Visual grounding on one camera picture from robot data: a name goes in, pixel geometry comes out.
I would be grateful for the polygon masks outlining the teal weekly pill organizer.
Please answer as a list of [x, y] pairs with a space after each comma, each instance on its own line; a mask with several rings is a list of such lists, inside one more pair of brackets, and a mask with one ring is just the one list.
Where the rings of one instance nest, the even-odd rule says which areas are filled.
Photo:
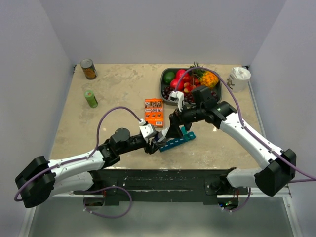
[[183, 145], [184, 143], [193, 141], [196, 138], [195, 134], [192, 131], [187, 132], [185, 127], [181, 127], [181, 132], [182, 132], [182, 135], [183, 135], [182, 138], [180, 138], [180, 139], [171, 139], [171, 140], [167, 141], [166, 144], [159, 149], [159, 151], [161, 153], [165, 152], [165, 151], [168, 151], [170, 149], [173, 149], [175, 147]]

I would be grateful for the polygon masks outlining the white pill bottle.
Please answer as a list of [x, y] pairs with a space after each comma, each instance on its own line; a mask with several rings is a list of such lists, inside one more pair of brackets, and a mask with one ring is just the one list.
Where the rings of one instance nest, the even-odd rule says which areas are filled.
[[152, 139], [152, 143], [155, 144], [156, 146], [164, 145], [166, 142], [167, 142], [167, 138], [166, 138], [165, 130], [158, 132]]

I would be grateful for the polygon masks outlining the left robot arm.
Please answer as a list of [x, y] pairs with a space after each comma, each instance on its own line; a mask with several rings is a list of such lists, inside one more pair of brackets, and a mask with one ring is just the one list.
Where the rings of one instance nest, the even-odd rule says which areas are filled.
[[14, 200], [23, 202], [26, 208], [45, 202], [64, 182], [71, 177], [81, 183], [79, 175], [84, 172], [101, 170], [120, 161], [120, 155], [144, 149], [145, 153], [155, 153], [164, 143], [167, 131], [160, 132], [149, 125], [140, 127], [138, 135], [131, 135], [126, 128], [119, 128], [96, 149], [59, 160], [47, 160], [44, 156], [34, 158], [15, 178], [18, 188]]

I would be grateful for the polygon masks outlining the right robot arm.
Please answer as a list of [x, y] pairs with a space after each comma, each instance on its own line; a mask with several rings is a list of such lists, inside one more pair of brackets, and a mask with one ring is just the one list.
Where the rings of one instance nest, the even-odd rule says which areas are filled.
[[294, 177], [296, 154], [274, 145], [247, 124], [228, 102], [218, 103], [211, 90], [200, 86], [192, 90], [195, 105], [185, 107], [184, 94], [173, 91], [169, 99], [178, 108], [169, 115], [170, 126], [166, 138], [181, 138], [180, 126], [190, 130], [192, 123], [205, 121], [214, 125], [237, 141], [257, 162], [257, 169], [232, 169], [220, 181], [220, 189], [231, 194], [239, 187], [259, 188], [264, 194], [273, 197]]

